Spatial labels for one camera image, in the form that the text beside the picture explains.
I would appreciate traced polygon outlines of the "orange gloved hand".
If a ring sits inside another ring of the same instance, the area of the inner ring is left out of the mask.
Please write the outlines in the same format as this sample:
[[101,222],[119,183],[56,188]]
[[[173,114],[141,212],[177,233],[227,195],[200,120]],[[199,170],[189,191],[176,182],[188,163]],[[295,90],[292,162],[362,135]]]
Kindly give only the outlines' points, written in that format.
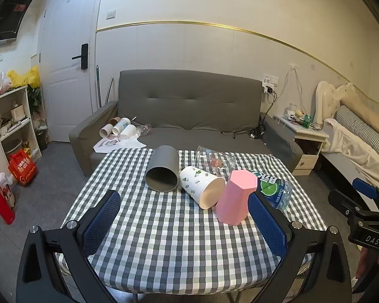
[[368,273],[374,264],[374,256],[376,263],[379,265],[379,252],[363,247],[360,250],[360,259],[355,272],[355,278],[359,280],[362,276]]

